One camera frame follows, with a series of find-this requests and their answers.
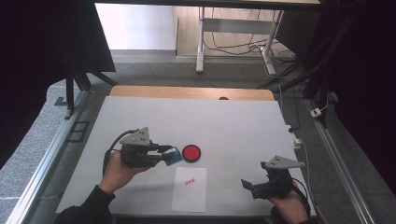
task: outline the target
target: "sleeve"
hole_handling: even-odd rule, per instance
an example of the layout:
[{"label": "sleeve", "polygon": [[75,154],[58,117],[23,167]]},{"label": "sleeve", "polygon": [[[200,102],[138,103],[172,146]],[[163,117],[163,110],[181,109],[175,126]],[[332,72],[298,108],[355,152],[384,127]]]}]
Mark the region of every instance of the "sleeve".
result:
[{"label": "sleeve", "polygon": [[97,185],[81,206],[71,206],[62,211],[55,219],[55,224],[111,224],[108,206],[115,199],[114,194],[107,194]]}]

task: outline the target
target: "wooden edge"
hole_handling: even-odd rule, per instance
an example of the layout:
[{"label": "wooden edge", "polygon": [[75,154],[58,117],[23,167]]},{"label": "wooden edge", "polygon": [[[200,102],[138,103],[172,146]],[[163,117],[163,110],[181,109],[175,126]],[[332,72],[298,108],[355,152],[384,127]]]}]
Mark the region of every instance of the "wooden edge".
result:
[{"label": "wooden edge", "polygon": [[220,89],[195,87],[159,87],[159,86],[115,86],[110,96],[176,98],[176,99],[213,99],[227,97],[229,100],[274,101],[274,95],[268,90]]}]

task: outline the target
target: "paper sheet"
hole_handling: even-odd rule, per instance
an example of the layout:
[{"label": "paper sheet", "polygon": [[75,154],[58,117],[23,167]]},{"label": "paper sheet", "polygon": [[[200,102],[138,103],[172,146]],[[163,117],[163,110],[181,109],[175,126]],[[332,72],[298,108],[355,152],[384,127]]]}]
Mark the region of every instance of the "paper sheet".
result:
[{"label": "paper sheet", "polygon": [[177,167],[172,210],[205,212],[206,168]]}]

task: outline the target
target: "table leg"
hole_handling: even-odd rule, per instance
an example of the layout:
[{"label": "table leg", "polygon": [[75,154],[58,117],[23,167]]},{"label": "table leg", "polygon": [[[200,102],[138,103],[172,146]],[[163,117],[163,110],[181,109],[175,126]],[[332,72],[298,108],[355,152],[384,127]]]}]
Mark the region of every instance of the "table leg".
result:
[{"label": "table leg", "polygon": [[197,52],[197,67],[196,73],[201,74],[204,72],[204,21],[205,21],[205,8],[200,7],[200,15],[199,15],[199,45]]},{"label": "table leg", "polygon": [[276,15],[276,18],[274,20],[274,23],[273,23],[272,31],[271,31],[271,33],[268,36],[268,42],[265,45],[265,48],[261,48],[262,57],[264,58],[265,66],[266,66],[266,68],[268,70],[268,75],[269,76],[274,76],[276,74],[274,66],[271,63],[271,58],[269,56],[269,52],[271,50],[271,45],[272,45],[272,43],[274,41],[274,37],[275,37],[276,31],[277,31],[277,26],[279,25],[279,21],[280,21],[280,18],[282,16],[282,13],[283,13],[283,10],[278,11],[278,13]]}]

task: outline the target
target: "hand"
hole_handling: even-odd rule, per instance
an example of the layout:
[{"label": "hand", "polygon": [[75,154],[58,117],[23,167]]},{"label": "hand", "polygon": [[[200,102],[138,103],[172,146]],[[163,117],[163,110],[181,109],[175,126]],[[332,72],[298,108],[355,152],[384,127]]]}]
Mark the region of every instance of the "hand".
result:
[{"label": "hand", "polygon": [[308,220],[303,199],[294,190],[284,199],[269,198],[268,201],[274,204],[279,214],[290,224]]},{"label": "hand", "polygon": [[124,187],[132,178],[142,172],[145,172],[149,167],[129,168],[121,161],[121,154],[119,151],[113,151],[107,163],[106,171],[99,188],[112,194],[117,189]]}]

